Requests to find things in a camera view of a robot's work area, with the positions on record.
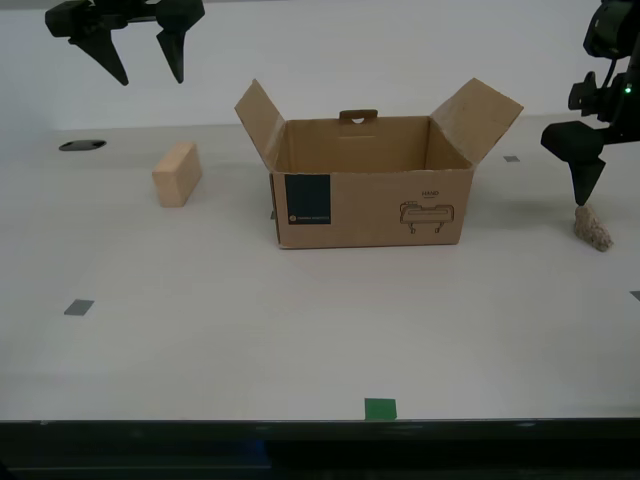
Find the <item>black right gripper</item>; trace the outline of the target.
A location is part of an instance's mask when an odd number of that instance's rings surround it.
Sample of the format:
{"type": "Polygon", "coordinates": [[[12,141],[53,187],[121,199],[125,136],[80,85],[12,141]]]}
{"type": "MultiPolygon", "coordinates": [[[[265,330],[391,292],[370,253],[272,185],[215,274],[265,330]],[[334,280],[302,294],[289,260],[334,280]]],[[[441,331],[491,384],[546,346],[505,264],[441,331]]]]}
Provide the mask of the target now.
{"type": "Polygon", "coordinates": [[[605,167],[599,158],[604,144],[639,140],[639,73],[620,73],[610,86],[597,88],[589,72],[573,85],[568,107],[608,124],[595,130],[580,121],[553,123],[541,136],[541,145],[569,165],[575,202],[585,206],[605,167]]]}

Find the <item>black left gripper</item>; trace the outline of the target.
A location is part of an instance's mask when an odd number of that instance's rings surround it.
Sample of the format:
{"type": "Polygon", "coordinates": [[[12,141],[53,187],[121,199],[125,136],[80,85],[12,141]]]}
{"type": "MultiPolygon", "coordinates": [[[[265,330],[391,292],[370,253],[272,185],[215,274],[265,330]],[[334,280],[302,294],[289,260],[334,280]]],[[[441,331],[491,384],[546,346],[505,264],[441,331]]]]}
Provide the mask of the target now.
{"type": "Polygon", "coordinates": [[[45,24],[55,38],[67,38],[94,59],[121,85],[128,76],[106,26],[152,22],[161,27],[156,36],[174,78],[184,81],[186,33],[205,15],[202,0],[94,0],[64,1],[45,12],[45,24]]]}

